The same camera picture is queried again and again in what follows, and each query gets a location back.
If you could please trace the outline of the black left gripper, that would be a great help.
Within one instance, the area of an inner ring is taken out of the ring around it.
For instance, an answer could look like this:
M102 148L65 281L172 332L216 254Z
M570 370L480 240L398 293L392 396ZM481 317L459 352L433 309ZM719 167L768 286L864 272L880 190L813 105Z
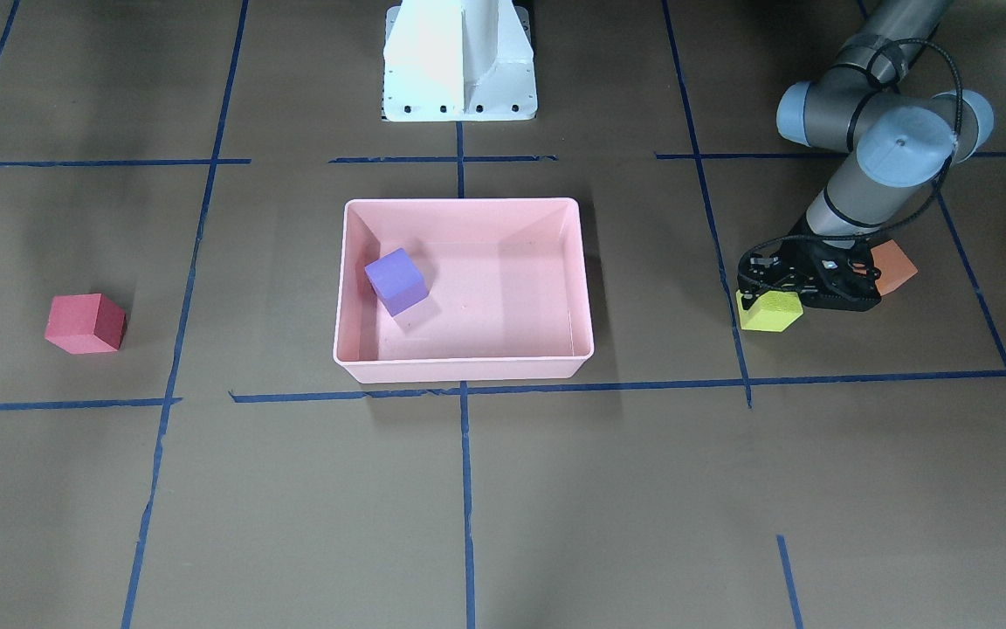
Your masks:
M867 239L846 240L843 248L818 238L796 239L787 244L787 255L805 307L866 312L882 301L881 270Z

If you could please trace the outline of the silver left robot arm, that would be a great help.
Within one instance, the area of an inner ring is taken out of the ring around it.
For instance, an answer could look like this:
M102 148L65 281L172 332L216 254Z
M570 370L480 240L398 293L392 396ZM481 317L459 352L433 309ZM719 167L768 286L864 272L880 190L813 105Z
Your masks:
M954 63L950 91L897 92L933 35L946 1L882 1L816 82L791 85L777 108L779 135L839 152L844 162L777 251L739 264L743 307L790 292L805 307L863 312L881 302L872 239L903 223L902 208L935 190L994 132L985 96L966 89Z

